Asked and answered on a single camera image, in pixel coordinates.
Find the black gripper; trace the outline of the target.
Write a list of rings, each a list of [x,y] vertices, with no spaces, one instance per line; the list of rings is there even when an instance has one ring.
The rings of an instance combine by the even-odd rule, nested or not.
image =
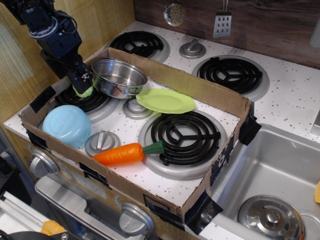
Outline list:
[[[59,79],[68,76],[76,94],[92,94],[92,75],[86,65],[81,65],[83,59],[78,54],[82,40],[70,18],[59,18],[56,30],[37,43],[42,48],[41,57]]]

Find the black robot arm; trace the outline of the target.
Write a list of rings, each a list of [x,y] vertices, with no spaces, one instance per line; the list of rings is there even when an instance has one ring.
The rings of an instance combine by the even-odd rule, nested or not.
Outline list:
[[[53,0],[2,0],[30,37],[41,47],[40,55],[60,78],[67,76],[79,97],[93,91],[89,67],[78,53],[82,39],[76,20],[62,10],[56,10]]]

